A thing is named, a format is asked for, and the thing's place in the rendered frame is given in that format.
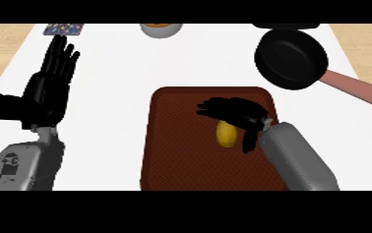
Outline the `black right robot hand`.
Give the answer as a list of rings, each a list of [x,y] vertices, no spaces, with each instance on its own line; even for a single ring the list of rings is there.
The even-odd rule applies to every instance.
[[[212,97],[197,104],[197,108],[197,115],[222,120],[243,129],[241,152],[253,151],[256,136],[264,129],[268,115],[262,106],[238,97]]]

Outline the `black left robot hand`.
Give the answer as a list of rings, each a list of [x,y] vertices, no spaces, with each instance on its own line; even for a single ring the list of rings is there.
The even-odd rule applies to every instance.
[[[54,127],[60,122],[69,94],[69,83],[79,52],[55,35],[45,50],[41,69],[32,74],[23,95],[0,93],[0,120],[18,121],[23,130]]]

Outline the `yellow lemon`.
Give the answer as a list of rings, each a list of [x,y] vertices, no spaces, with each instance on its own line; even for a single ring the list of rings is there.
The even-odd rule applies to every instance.
[[[237,140],[237,129],[225,121],[219,121],[216,125],[216,142],[224,148],[234,147]]]

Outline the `grey pot with orange contents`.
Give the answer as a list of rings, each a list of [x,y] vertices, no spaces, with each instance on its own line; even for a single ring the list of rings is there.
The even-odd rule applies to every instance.
[[[181,24],[147,25],[140,24],[141,32],[151,38],[166,38],[172,36],[181,29]]]

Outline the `colourful patterned flat card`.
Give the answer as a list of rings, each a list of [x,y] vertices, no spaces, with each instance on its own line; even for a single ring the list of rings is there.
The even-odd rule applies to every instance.
[[[79,35],[82,27],[82,24],[48,24],[44,35]]]

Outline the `black object at edge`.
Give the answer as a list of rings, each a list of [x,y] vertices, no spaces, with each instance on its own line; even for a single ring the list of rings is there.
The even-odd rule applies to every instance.
[[[315,29],[320,24],[252,24],[259,29]]]

